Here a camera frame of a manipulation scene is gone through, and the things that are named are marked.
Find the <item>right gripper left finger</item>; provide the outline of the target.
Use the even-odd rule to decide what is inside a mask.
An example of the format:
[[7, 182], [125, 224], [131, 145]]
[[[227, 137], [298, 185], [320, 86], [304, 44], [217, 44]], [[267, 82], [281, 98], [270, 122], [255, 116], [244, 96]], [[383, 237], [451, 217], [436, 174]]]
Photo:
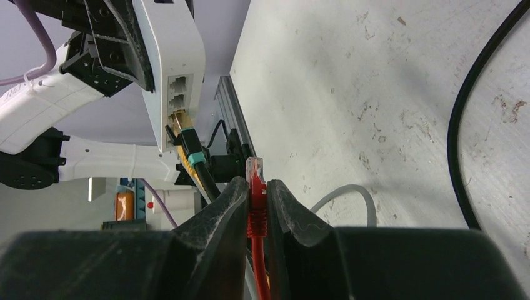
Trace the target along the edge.
[[40, 231], [1, 256], [2, 299], [242, 299], [249, 184], [171, 231]]

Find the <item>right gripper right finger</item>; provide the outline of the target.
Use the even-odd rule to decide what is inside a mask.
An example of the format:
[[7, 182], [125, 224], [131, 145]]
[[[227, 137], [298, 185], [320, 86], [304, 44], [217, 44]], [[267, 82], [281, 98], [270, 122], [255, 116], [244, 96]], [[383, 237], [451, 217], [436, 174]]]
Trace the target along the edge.
[[280, 180], [267, 204], [273, 299], [526, 299], [479, 231], [332, 227]]

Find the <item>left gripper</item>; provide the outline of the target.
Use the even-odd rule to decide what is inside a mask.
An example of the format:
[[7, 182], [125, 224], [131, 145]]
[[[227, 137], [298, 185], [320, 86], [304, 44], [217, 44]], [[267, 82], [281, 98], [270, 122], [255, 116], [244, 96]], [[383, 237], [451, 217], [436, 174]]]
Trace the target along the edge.
[[[154, 91], [154, 74], [149, 62], [139, 21], [132, 1], [14, 1], [43, 46], [47, 61], [27, 73], [12, 77], [9, 84], [36, 79], [51, 72], [71, 74], [106, 97], [131, 83]], [[52, 42], [38, 14], [61, 21], [74, 30], [66, 43], [64, 60], [52, 54]]]

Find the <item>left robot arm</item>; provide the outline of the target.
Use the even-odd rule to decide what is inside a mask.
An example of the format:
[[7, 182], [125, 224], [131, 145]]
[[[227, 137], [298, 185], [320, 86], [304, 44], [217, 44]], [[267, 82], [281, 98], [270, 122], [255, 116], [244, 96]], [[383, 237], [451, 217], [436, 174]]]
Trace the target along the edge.
[[[206, 55], [191, 1], [16, 1], [47, 61], [1, 96], [1, 182], [44, 189], [81, 178], [179, 176], [178, 129], [197, 118]], [[59, 130], [85, 106], [135, 84], [156, 144]]]

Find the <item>white network switch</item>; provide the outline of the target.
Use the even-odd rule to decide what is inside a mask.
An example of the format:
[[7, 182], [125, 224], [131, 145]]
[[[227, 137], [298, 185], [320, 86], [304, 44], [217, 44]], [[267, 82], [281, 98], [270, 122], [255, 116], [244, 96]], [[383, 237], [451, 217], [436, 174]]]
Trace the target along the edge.
[[154, 78], [154, 91], [143, 91], [157, 146], [173, 149], [166, 126], [184, 111], [196, 119], [206, 66], [203, 39], [186, 1], [134, 1], [134, 12]]

